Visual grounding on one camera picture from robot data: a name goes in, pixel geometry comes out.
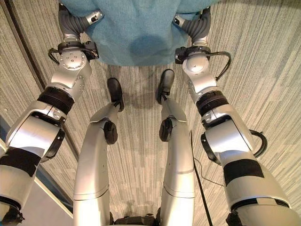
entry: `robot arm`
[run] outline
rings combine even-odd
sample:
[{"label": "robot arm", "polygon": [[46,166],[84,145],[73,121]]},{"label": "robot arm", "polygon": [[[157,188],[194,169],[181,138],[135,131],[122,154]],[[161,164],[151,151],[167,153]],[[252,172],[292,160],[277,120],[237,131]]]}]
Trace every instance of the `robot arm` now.
[{"label": "robot arm", "polygon": [[8,132],[6,153],[0,158],[0,223],[16,225],[40,162],[52,159],[64,138],[62,125],[91,75],[89,61],[98,58],[94,43],[81,43],[80,33],[103,17],[97,11],[74,17],[59,4],[63,42],[58,45],[59,67],[51,83]]},{"label": "robot arm", "polygon": [[300,225],[288,198],[271,173],[254,157],[249,129],[230,105],[210,74],[206,41],[210,9],[194,21],[175,16],[174,23],[191,36],[193,46],[176,50],[176,63],[183,64],[190,95],[205,132],[201,142],[207,156],[222,165],[230,214],[227,223],[248,226]]}]

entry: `teal shirt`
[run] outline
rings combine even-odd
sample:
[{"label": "teal shirt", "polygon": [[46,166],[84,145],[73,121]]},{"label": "teal shirt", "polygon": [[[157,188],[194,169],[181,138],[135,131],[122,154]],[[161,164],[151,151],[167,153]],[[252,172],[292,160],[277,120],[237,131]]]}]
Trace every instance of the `teal shirt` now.
[{"label": "teal shirt", "polygon": [[110,65],[162,65],[174,61],[188,36],[175,14],[192,19],[218,0],[62,0],[75,16],[100,9],[104,18],[86,33],[97,44],[99,60]]}]

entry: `black wire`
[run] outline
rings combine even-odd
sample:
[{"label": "black wire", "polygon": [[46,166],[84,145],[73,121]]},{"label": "black wire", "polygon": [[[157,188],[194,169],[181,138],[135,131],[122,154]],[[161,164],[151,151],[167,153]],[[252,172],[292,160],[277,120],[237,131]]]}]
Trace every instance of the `black wire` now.
[{"label": "black wire", "polygon": [[258,132],[256,130],[252,130],[252,129],[249,129],[251,134],[254,135],[254,136],[257,136],[261,139],[261,147],[258,149],[258,151],[254,154],[254,157],[257,158],[259,156],[261,156],[266,150],[267,150],[267,147],[268,147],[268,140],[266,139],[266,137],[262,134],[263,132]]},{"label": "black wire", "polygon": [[93,55],[97,55],[95,52],[93,52],[92,50],[90,49],[87,49],[87,48],[67,48],[67,49],[63,49],[63,50],[57,50],[57,49],[54,49],[54,48],[51,48],[48,50],[48,57],[53,61],[55,62],[57,65],[60,64],[60,62],[58,62],[58,60],[55,58],[55,56],[53,55],[53,53],[63,53],[63,52],[67,52],[67,51],[73,51],[73,50],[79,50],[79,51],[83,51],[83,52],[89,52],[89,53],[92,53]]},{"label": "black wire", "polygon": [[204,55],[206,57],[213,57],[213,56],[227,56],[228,62],[226,63],[226,65],[224,66],[223,70],[221,71],[221,73],[215,78],[216,81],[218,81],[224,74],[225,72],[229,69],[231,61],[232,61],[232,57],[231,54],[229,52],[226,51],[221,51],[221,52],[214,52],[214,53],[200,53],[201,55]]},{"label": "black wire", "polygon": [[206,177],[204,177],[204,176],[203,176],[203,167],[202,167],[201,162],[200,162],[197,158],[194,158],[194,160],[197,161],[197,162],[200,164],[200,166],[201,166],[201,177],[202,177],[204,180],[207,180],[207,181],[209,181],[209,182],[211,182],[211,183],[214,183],[214,184],[216,184],[216,185],[219,185],[219,186],[223,186],[223,187],[224,187],[224,185],[219,184],[219,183],[217,183],[217,182],[214,182],[214,181],[212,181],[212,180],[207,179]]},{"label": "black wire", "polygon": [[[193,149],[192,149],[192,131],[190,130],[190,144],[191,144],[191,150],[192,150],[192,156],[193,156]],[[212,224],[212,220],[211,220],[211,217],[210,217],[210,213],[209,213],[209,210],[208,210],[208,207],[207,207],[207,202],[206,202],[206,198],[205,198],[205,195],[204,195],[204,191],[203,191],[203,187],[202,187],[202,184],[201,184],[201,180],[199,178],[199,175],[198,175],[198,170],[197,170],[197,167],[196,167],[196,163],[194,161],[194,157],[193,157],[193,168],[194,168],[194,171],[197,175],[197,179],[198,179],[198,186],[199,186],[199,189],[201,191],[201,195],[202,195],[202,200],[203,200],[203,204],[204,204],[204,208],[205,208],[205,211],[206,211],[206,215],[207,215],[207,219],[208,219],[208,223],[209,223],[209,226],[213,226]]]},{"label": "black wire", "polygon": [[55,62],[57,65],[60,64],[60,62],[58,62],[58,60],[55,58],[55,56],[53,55],[53,53],[58,53],[57,49],[51,48],[50,50],[48,50],[48,57]]}]

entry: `black foot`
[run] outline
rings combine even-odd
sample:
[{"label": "black foot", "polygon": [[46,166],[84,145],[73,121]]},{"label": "black foot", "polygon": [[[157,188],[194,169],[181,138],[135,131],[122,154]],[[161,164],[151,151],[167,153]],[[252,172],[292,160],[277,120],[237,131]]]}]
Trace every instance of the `black foot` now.
[{"label": "black foot", "polygon": [[156,91],[156,100],[159,104],[161,104],[162,96],[169,96],[170,89],[174,82],[174,71],[171,69],[166,69],[161,74],[160,83],[158,85],[158,89]]},{"label": "black foot", "polygon": [[120,105],[119,111],[123,111],[124,103],[122,99],[122,89],[119,81],[115,78],[109,78],[107,81],[108,90],[111,96],[111,102],[116,102]]}]

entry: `gray bellows joint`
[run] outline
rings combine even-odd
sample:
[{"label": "gray bellows joint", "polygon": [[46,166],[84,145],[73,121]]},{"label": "gray bellows joint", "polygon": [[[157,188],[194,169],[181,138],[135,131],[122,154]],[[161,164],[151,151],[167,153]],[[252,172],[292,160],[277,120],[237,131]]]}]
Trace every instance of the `gray bellows joint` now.
[{"label": "gray bellows joint", "polygon": [[68,36],[79,38],[79,35],[90,25],[84,16],[72,16],[64,5],[59,4],[58,14],[59,24],[64,38]]},{"label": "gray bellows joint", "polygon": [[185,20],[182,26],[185,31],[192,39],[192,43],[196,40],[206,37],[209,33],[211,25],[211,13],[210,8],[203,10],[203,14],[196,20]]}]

